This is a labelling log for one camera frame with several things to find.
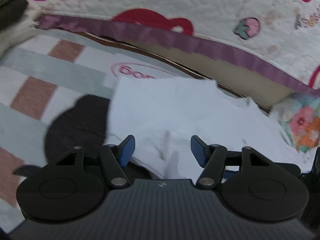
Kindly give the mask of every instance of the quilted blanket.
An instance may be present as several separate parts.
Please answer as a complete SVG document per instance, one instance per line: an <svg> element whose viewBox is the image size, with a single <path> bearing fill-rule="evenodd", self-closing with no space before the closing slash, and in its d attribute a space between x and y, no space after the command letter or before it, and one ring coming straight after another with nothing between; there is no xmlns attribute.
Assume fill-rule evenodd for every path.
<svg viewBox="0 0 320 240"><path fill-rule="evenodd" d="M320 0L35 1L50 15L42 28L177 47L320 95Z"/></svg>

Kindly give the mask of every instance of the orange flower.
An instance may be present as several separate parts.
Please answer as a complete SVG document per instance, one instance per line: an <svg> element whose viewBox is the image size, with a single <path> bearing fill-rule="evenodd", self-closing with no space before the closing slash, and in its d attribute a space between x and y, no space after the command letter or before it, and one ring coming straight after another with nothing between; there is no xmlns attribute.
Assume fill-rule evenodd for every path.
<svg viewBox="0 0 320 240"><path fill-rule="evenodd" d="M305 128L305 135L303 135L297 145L297 149L299 146L307 146L313 148L317 146L320 135L320 117L315 116L313 121L308 123Z"/></svg>

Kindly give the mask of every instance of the purple fabric edge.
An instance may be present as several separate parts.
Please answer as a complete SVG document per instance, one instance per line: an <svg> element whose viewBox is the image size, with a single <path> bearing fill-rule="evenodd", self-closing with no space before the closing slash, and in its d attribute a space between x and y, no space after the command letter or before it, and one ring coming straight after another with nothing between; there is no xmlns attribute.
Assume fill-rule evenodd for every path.
<svg viewBox="0 0 320 240"><path fill-rule="evenodd" d="M201 39L174 31L109 20L42 15L38 21L40 29L62 28L71 32L88 32L98 37L107 36L117 41L139 41L166 48L177 48L187 53L202 54L211 59L221 59L233 65L243 66L250 71L257 72L301 94L320 96L320 90L308 87L259 57L216 41Z"/></svg>

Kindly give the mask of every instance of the ribbed gray surface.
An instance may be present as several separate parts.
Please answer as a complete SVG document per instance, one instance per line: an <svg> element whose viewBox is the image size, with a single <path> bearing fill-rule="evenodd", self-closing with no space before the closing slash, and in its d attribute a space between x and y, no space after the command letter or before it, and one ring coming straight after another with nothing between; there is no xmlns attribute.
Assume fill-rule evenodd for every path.
<svg viewBox="0 0 320 240"><path fill-rule="evenodd" d="M308 240L313 234L298 220L259 224L241 219L215 193L198 190L189 180L136 180L128 189L112 191L99 209L82 219L60 225L27 220L10 236L14 240Z"/></svg>

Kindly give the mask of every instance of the white towel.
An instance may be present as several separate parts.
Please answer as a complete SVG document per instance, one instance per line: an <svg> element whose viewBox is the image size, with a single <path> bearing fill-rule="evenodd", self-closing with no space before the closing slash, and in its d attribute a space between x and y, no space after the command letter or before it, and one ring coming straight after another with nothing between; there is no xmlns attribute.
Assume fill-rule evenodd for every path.
<svg viewBox="0 0 320 240"><path fill-rule="evenodd" d="M0 57L11 46L19 44L36 34L37 22L41 14L40 6L28 0L29 4L20 21L0 32Z"/></svg>
<svg viewBox="0 0 320 240"><path fill-rule="evenodd" d="M309 172L315 153L298 153L280 130L251 98L228 97L215 81L122 77L111 101L105 143L134 135L131 161L161 179L196 182L203 169L190 150L193 135L232 151L249 145L274 162L295 163Z"/></svg>

